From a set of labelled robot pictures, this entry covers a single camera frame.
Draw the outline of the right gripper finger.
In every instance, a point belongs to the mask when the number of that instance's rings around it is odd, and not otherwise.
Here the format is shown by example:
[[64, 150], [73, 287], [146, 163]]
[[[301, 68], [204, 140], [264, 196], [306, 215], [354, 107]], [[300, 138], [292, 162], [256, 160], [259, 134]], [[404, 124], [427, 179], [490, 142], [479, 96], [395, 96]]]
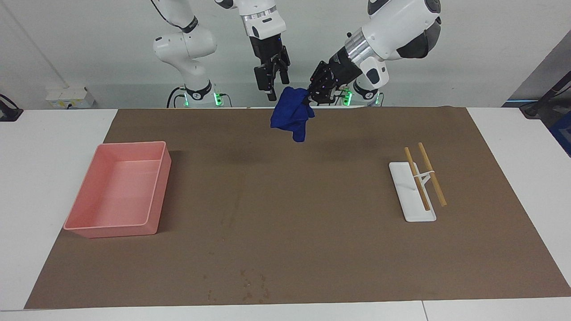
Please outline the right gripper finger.
[[287, 47], [282, 47], [281, 51], [277, 54], [275, 57], [275, 64], [277, 71], [279, 71], [282, 84], [289, 85], [290, 78], [288, 75], [288, 67], [291, 65], [291, 61], [288, 56]]
[[258, 90], [265, 92], [270, 102], [277, 101], [274, 89], [275, 71], [273, 66], [260, 65], [254, 68]]

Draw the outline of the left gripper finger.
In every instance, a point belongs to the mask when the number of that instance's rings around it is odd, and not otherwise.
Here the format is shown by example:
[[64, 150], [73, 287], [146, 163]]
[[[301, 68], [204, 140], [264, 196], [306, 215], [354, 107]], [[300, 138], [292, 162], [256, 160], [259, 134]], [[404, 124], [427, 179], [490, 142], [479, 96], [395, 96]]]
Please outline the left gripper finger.
[[345, 87], [347, 84], [343, 82], [336, 82], [335, 80], [328, 80], [324, 83], [322, 89], [318, 91], [318, 96], [316, 100], [318, 101], [317, 104], [330, 104], [334, 103], [336, 96], [339, 95], [341, 89]]
[[312, 102], [318, 103], [316, 97], [319, 95], [318, 91], [323, 88], [324, 83], [328, 79], [328, 63], [320, 62], [312, 76], [310, 77], [310, 85], [308, 86], [309, 99]]

